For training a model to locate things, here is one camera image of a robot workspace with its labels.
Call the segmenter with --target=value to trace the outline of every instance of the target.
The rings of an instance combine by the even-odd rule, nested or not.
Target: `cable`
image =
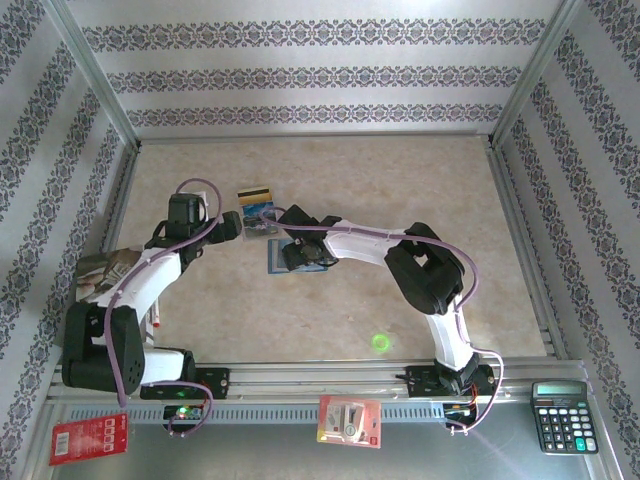
[[[418,235],[406,235],[406,234],[386,234],[386,233],[382,233],[382,232],[377,232],[374,230],[368,230],[366,228],[353,228],[353,227],[336,227],[336,226],[332,226],[332,227],[323,227],[323,226],[310,226],[310,225],[288,225],[286,223],[281,223],[281,222],[276,222],[273,220],[270,220],[268,218],[265,217],[265,213],[270,212],[270,211],[279,211],[279,212],[285,212],[286,210],[284,208],[280,208],[280,207],[267,207],[264,208],[260,213],[260,219],[262,221],[264,221],[265,223],[269,224],[269,225],[273,225],[275,227],[280,227],[282,229],[285,230],[292,230],[292,231],[316,231],[316,232],[344,232],[344,233],[361,233],[363,235],[369,235],[371,237],[378,237],[378,238],[385,238],[385,239],[391,239],[391,240],[408,240],[411,242],[422,242],[422,243],[427,243],[429,245],[434,245],[436,247],[441,247],[441,248],[445,248],[455,254],[457,254],[458,256],[462,257],[464,259],[465,262],[467,262],[467,265],[469,265],[469,268],[471,269],[471,271],[473,272],[473,282],[471,283],[471,288],[469,289],[469,291],[465,294],[464,297],[462,297],[462,300],[460,300],[460,303],[454,304],[454,312],[455,312],[455,319],[456,319],[456,328],[458,330],[458,335],[460,336],[460,339],[467,344],[472,351],[480,354],[480,355],[485,355],[485,356],[491,356],[491,357],[495,357],[498,360],[498,364],[500,365],[500,376],[498,377],[498,383],[496,385],[496,389],[493,392],[493,394],[491,395],[491,398],[489,399],[489,402],[487,403],[487,406],[485,407],[485,409],[482,411],[482,413],[476,418],[476,420],[469,426],[465,425],[463,428],[461,428],[460,430],[454,430],[453,427],[451,427],[451,432],[453,433],[457,433],[457,432],[463,432],[465,435],[468,434],[468,432],[470,430],[473,430],[474,428],[476,428],[487,416],[487,414],[491,411],[491,408],[493,407],[493,404],[496,400],[496,397],[498,395],[498,391],[500,390],[500,387],[502,387],[502,378],[504,377],[504,361],[502,360],[502,357],[500,356],[500,354],[498,352],[494,352],[493,350],[486,350],[486,349],[482,349],[482,348],[476,348],[473,345],[471,345],[471,341],[470,339],[464,335],[463,331],[462,331],[462,322],[461,322],[461,318],[459,315],[459,311],[460,309],[471,299],[471,297],[476,293],[476,291],[478,290],[478,284],[480,282],[480,275],[479,275],[479,271],[478,271],[478,266],[475,264],[475,262],[471,259],[471,257],[469,255],[467,255],[464,251],[460,250],[458,247],[451,245],[449,243],[440,241],[440,240],[436,240],[435,238],[428,238],[428,237],[421,237]]]
[[[155,382],[155,383],[150,383],[147,386],[149,387],[161,387],[161,386],[171,386],[171,387],[191,387],[191,388],[199,388],[200,390],[203,390],[204,393],[207,395],[207,399],[209,400],[207,402],[207,399],[205,399],[205,403],[207,403],[209,405],[209,408],[207,408],[207,413],[202,413],[202,416],[200,417],[200,421],[198,423],[196,423],[193,427],[191,427],[189,430],[185,431],[185,432],[181,432],[180,433],[180,437],[181,438],[185,438],[188,437],[189,435],[195,433],[196,431],[198,431],[207,421],[207,419],[209,418],[209,415],[211,414],[211,409],[213,408],[213,393],[211,393],[211,389],[205,385],[201,385],[200,383],[193,383],[193,382],[181,382],[181,381],[168,381],[168,382]],[[169,424],[167,425],[167,430],[169,431],[169,435],[173,436],[175,434],[175,432],[173,431],[172,427],[173,427],[173,422],[175,421],[177,415],[174,415],[173,417],[171,417],[169,419]]]
[[[129,272],[129,274],[120,283],[120,286],[118,287],[118,290],[116,291],[116,293],[114,293],[113,297],[111,297],[111,300],[109,301],[109,305],[107,306],[107,311],[104,314],[105,343],[107,345],[109,363],[111,364],[111,370],[113,371],[113,377],[116,382],[116,391],[118,393],[118,404],[120,405],[120,408],[124,408],[127,405],[127,394],[124,391],[124,381],[122,380],[122,374],[120,373],[120,366],[118,365],[118,358],[116,356],[116,351],[113,345],[113,336],[111,334],[111,313],[113,312],[113,309],[116,303],[118,303],[118,300],[120,300],[120,298],[122,297],[122,294],[126,290],[127,285],[129,285],[131,281],[146,267],[156,262],[160,258],[175,252],[176,250],[180,250],[181,248],[184,248],[188,245],[191,245],[192,243],[195,243],[203,239],[204,237],[209,235],[209,233],[211,233],[211,231],[216,227],[216,225],[218,225],[218,223],[220,223],[222,219],[222,195],[220,194],[220,190],[218,190],[218,187],[216,187],[209,180],[206,180],[204,178],[190,178],[182,182],[180,185],[178,185],[178,188],[176,188],[176,193],[180,193],[180,190],[182,190],[182,188],[185,185],[188,185],[194,182],[204,183],[205,185],[209,186],[215,192],[216,197],[218,199],[218,212],[216,213],[215,219],[213,220],[211,225],[209,225],[207,228],[205,228],[202,232],[200,232],[195,237],[185,240],[184,242],[177,243],[172,247],[169,247],[167,249],[164,249],[156,253],[151,258],[149,258],[146,262],[141,263],[136,268],[134,268],[131,272]],[[179,383],[184,383],[184,382],[172,382],[170,384],[178,385]],[[197,388],[205,389],[206,387],[201,385],[201,386],[198,386]]]

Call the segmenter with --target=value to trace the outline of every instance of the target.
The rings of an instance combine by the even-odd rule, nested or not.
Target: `red label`
[[[53,427],[49,465],[79,462],[127,451],[126,413]]]

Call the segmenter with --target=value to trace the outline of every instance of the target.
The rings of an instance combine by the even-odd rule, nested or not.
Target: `green laser dot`
[[[371,345],[379,353],[384,353],[389,350],[389,347],[391,346],[391,340],[389,340],[389,337],[387,337],[386,335],[378,333],[371,339]]]

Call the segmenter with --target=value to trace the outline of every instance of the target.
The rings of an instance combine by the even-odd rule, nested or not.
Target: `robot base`
[[[228,368],[196,367],[195,383],[206,385],[211,390],[213,398],[224,400],[229,391]],[[206,395],[199,388],[189,387],[142,387],[140,398],[143,400],[204,400]]]
[[[451,397],[452,392],[443,386],[440,376],[441,368],[437,365],[409,365],[405,375],[398,375],[398,378],[407,383],[410,398]],[[493,395],[496,389],[493,369],[489,365],[478,365],[467,384],[475,384],[478,395]]]

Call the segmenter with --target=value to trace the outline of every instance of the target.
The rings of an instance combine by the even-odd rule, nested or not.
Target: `white wall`
[[[142,139],[490,133],[558,0],[72,0]]]
[[[0,479],[18,477],[75,264],[113,213],[123,143],[42,5],[0,0]]]
[[[584,3],[503,145],[556,320],[640,478],[640,2]]]

